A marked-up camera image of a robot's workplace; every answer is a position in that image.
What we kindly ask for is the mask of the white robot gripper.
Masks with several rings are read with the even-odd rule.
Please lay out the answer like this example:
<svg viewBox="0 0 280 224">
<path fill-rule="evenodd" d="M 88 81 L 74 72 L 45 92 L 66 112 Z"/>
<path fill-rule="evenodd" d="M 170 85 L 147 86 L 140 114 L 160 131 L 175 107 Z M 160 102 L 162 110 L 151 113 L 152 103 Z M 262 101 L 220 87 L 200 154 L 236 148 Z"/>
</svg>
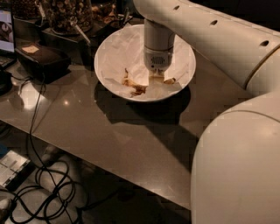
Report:
<svg viewBox="0 0 280 224">
<path fill-rule="evenodd" d="M 149 71 L 149 85 L 163 84 L 165 77 L 158 72 L 166 71 L 172 63 L 173 49 L 166 51 L 143 49 L 143 62 Z"/>
</svg>

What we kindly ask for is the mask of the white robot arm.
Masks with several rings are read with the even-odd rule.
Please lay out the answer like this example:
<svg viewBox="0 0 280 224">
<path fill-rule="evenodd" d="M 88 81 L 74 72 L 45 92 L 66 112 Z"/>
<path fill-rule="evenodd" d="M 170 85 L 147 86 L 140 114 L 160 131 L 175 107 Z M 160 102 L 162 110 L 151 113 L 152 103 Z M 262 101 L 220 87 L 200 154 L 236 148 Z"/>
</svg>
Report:
<svg viewBox="0 0 280 224">
<path fill-rule="evenodd" d="M 144 17 L 149 56 L 173 32 L 234 83 L 196 146 L 192 224 L 280 224 L 280 38 L 276 31 L 188 0 L 133 0 Z"/>
</svg>

